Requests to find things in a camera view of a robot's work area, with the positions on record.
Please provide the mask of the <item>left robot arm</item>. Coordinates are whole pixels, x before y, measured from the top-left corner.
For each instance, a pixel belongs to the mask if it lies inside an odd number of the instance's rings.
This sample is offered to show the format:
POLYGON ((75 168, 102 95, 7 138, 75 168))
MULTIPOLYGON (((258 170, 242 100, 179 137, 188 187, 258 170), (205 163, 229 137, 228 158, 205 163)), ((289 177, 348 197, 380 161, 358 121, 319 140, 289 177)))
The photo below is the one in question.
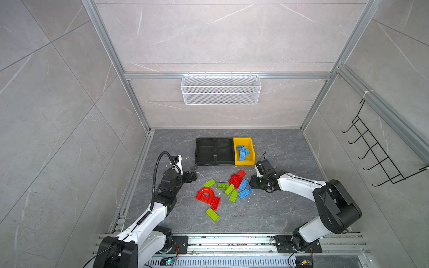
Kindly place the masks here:
POLYGON ((185 183, 198 178, 198 166, 182 168, 182 156, 163 151, 158 156, 152 179, 151 201, 147 209, 127 229, 115 237, 107 236, 90 263, 94 268, 142 268, 158 252, 173 247, 172 230, 161 226, 177 203, 185 183))

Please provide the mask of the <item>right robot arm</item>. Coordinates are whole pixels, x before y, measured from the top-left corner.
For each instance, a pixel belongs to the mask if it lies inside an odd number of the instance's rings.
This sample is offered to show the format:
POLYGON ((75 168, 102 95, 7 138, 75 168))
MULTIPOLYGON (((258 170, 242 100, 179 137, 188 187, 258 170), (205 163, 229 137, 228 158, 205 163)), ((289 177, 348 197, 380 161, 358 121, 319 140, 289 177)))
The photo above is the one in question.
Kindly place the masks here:
POLYGON ((302 252, 319 238, 341 234, 362 217, 362 211, 338 180, 310 180, 285 171, 276 171, 269 160, 258 161, 250 186, 267 193, 291 192, 315 202, 318 216, 293 231, 295 251, 302 252))

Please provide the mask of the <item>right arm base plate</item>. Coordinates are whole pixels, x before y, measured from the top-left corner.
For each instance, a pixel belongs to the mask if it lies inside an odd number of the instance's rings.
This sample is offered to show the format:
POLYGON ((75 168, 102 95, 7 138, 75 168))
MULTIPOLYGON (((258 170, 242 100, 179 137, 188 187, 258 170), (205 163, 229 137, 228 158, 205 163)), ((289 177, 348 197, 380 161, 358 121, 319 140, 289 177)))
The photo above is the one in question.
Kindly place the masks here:
POLYGON ((277 248, 278 253, 322 253, 319 240, 306 242, 292 235, 277 235, 271 239, 271 244, 277 248))

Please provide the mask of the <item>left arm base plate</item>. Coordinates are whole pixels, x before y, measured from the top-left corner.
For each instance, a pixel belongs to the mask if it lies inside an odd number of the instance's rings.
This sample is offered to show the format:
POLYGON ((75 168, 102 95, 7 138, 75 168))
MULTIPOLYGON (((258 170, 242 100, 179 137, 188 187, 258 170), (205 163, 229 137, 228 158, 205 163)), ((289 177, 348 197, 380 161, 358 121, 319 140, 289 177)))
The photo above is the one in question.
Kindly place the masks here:
POLYGON ((173 235, 168 236, 165 242, 164 247, 159 251, 159 253, 166 254, 186 254, 188 250, 188 236, 182 235, 173 235))

